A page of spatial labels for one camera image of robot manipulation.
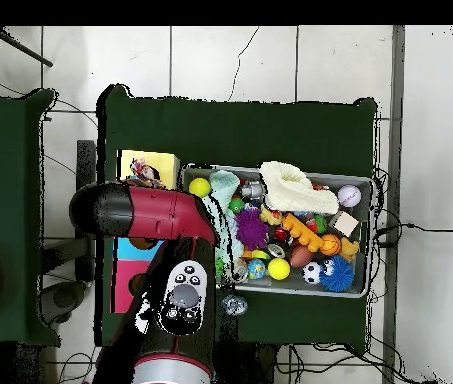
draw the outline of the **baseball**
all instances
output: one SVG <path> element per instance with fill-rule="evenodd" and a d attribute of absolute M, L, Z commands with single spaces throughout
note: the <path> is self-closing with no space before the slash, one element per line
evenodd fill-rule
<path fill-rule="evenodd" d="M 346 208 L 353 208 L 361 201 L 361 192 L 353 185 L 343 186 L 338 192 L 338 201 Z"/>

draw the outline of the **yellow plush toy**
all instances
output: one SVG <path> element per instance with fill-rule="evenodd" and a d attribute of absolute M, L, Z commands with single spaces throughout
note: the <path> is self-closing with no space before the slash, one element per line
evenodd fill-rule
<path fill-rule="evenodd" d="M 283 214 L 279 211 L 271 211 L 262 205 L 262 212 L 260 213 L 260 219 L 269 225 L 279 225 L 283 219 Z"/>
<path fill-rule="evenodd" d="M 339 253 L 342 258 L 347 259 L 350 262 L 358 252 L 359 242 L 355 241 L 354 243 L 351 243 L 347 237 L 342 238 L 342 251 Z"/>

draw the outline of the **purple spiky ball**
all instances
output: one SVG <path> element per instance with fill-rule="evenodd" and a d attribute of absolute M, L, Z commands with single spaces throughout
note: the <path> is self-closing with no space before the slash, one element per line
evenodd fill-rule
<path fill-rule="evenodd" d="M 260 210 L 246 208 L 235 215 L 237 222 L 237 239 L 244 243 L 249 250 L 265 247 L 269 226 L 260 220 Z"/>

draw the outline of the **green table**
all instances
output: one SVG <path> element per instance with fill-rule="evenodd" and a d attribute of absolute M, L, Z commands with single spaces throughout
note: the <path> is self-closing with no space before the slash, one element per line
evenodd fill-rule
<path fill-rule="evenodd" d="M 131 149 L 173 153 L 181 164 L 257 167 L 277 160 L 305 172 L 370 177 L 375 111 L 373 99 L 353 105 L 136 99 L 113 85 L 98 100 L 98 171 L 103 167 L 105 178 L 115 179 L 117 150 Z M 106 240 L 104 276 L 111 275 L 111 264 L 112 242 Z M 109 313 L 109 278 L 104 280 L 97 281 L 103 288 L 97 314 L 108 345 L 122 315 Z M 238 320 L 242 341 L 364 348 L 366 297 L 242 295 L 249 303 L 249 313 Z"/>
<path fill-rule="evenodd" d="M 41 115 L 52 90 L 0 98 L 0 342 L 59 345 L 39 318 Z"/>

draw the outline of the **blue block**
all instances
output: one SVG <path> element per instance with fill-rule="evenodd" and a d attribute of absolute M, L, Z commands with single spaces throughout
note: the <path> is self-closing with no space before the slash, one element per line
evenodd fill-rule
<path fill-rule="evenodd" d="M 128 238 L 118 237 L 117 259 L 151 261 L 162 243 L 163 241 L 160 240 L 151 249 L 140 250 L 137 249 L 134 245 L 132 245 Z"/>

